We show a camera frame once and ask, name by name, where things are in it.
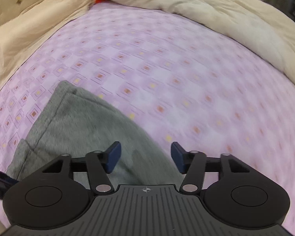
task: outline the pink bedsheet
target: pink bedsheet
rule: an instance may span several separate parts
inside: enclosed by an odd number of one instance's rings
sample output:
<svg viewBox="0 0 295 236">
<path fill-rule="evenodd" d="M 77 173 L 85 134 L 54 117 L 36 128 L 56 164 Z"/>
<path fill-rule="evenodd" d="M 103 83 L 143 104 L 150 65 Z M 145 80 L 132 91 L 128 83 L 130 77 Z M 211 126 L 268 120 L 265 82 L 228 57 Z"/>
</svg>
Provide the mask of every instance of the pink bedsheet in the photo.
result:
<svg viewBox="0 0 295 236">
<path fill-rule="evenodd" d="M 177 15 L 97 4 L 1 90 L 1 170 L 64 79 L 120 109 L 168 155 L 173 141 L 208 156 L 230 152 L 283 186 L 284 226 L 295 235 L 295 86 L 260 57 Z M 1 202 L 0 219 L 8 224 Z"/>
</svg>

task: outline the gray fleece blanket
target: gray fleece blanket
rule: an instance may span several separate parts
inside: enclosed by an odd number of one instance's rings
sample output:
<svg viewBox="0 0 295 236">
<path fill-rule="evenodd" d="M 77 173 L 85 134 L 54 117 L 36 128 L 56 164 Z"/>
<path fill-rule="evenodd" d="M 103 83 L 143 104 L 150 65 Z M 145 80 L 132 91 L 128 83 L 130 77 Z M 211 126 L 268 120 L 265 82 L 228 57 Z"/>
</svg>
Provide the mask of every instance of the gray fleece blanket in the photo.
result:
<svg viewBox="0 0 295 236">
<path fill-rule="evenodd" d="M 62 81 L 48 104 L 22 139 L 7 174 L 22 180 L 60 154 L 83 157 L 121 143 L 121 158 L 109 179 L 118 184 L 153 185 L 182 183 L 169 157 L 140 127 L 107 102 L 79 87 Z M 89 188 L 85 173 L 75 181 Z"/>
</svg>

